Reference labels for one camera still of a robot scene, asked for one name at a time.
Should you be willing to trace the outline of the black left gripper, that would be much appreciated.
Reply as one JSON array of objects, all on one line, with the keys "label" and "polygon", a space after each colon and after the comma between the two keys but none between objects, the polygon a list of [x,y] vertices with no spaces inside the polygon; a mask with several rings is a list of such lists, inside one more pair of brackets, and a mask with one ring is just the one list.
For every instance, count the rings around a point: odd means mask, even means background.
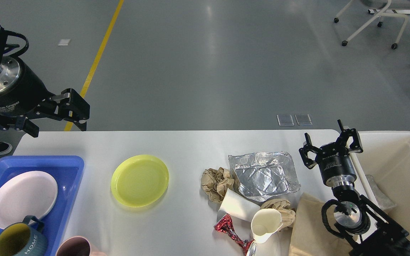
[{"label": "black left gripper", "polygon": [[29,119],[48,118],[68,121],[86,131],[89,117],[90,105],[74,89],[54,95],[23,60],[10,56],[2,58],[0,130],[13,128],[37,138],[40,129]]}]

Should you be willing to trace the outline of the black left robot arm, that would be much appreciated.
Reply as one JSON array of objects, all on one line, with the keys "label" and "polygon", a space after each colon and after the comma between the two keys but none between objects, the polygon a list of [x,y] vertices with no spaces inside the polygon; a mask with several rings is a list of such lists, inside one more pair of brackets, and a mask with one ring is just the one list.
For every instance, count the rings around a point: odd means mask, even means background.
[{"label": "black left robot arm", "polygon": [[39,127],[34,119],[49,118],[73,123],[87,130],[90,105],[74,89],[55,95],[21,60],[29,48],[28,39],[0,25],[0,130],[24,131],[36,138]]}]

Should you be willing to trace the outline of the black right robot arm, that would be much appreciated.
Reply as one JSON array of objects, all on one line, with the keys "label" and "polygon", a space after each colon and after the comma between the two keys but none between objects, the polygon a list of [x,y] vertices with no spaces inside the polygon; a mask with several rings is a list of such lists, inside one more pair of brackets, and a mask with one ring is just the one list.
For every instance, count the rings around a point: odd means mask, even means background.
[{"label": "black right robot arm", "polygon": [[341,132],[335,141],[316,147],[305,133],[299,149],[303,164],[310,170],[319,167],[323,184],[335,197],[322,206],[324,227],[349,243],[350,256],[410,256],[409,232],[356,190],[357,174],[350,154],[363,152],[360,136],[341,120],[337,123]]}]

